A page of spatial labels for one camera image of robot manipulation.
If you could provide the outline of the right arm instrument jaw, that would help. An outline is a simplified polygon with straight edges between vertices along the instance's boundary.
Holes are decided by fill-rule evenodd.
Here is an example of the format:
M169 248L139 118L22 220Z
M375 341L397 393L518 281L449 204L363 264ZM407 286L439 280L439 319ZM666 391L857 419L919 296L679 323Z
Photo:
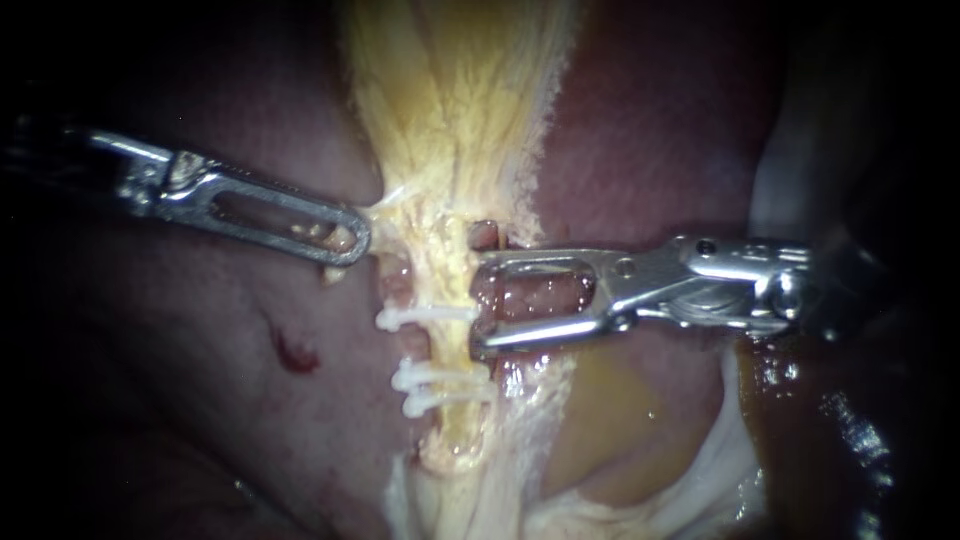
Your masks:
M470 357L488 360L584 343L631 330L639 322L636 309L621 312L547 314L508 317L505 311L481 319L471 330Z
M486 252L478 263L485 270L532 274L573 271L588 274L595 295L609 302L647 302L654 297L654 282L641 272L635 254L604 249L543 249Z

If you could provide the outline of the left arm instrument jaw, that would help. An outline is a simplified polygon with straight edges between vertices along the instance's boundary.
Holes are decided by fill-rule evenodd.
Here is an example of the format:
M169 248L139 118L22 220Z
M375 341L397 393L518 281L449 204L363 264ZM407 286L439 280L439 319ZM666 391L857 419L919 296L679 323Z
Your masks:
M346 232L346 245L337 247L326 240L300 239L260 225L218 217L215 202L224 195L251 199L271 210L292 211L313 223L332 224L335 229ZM187 188L178 192L178 223L328 267L355 264L368 253L371 243L370 224L357 210L276 184L243 178L221 166L199 174Z

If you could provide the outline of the right arm instrument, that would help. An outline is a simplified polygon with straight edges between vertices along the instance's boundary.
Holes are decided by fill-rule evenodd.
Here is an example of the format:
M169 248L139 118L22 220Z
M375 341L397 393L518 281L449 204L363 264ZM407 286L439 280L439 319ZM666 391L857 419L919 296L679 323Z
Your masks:
M619 327L656 318L766 337L797 324L811 263L811 250L798 242L681 235L616 256L603 282Z

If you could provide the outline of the left arm instrument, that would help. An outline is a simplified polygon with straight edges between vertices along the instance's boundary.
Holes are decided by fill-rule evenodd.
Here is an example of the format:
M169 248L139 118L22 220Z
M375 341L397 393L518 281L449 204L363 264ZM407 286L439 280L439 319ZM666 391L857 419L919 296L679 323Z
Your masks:
M102 129L89 132L88 147L119 159L111 194L125 211L165 221L206 218L211 197L202 185L219 161Z

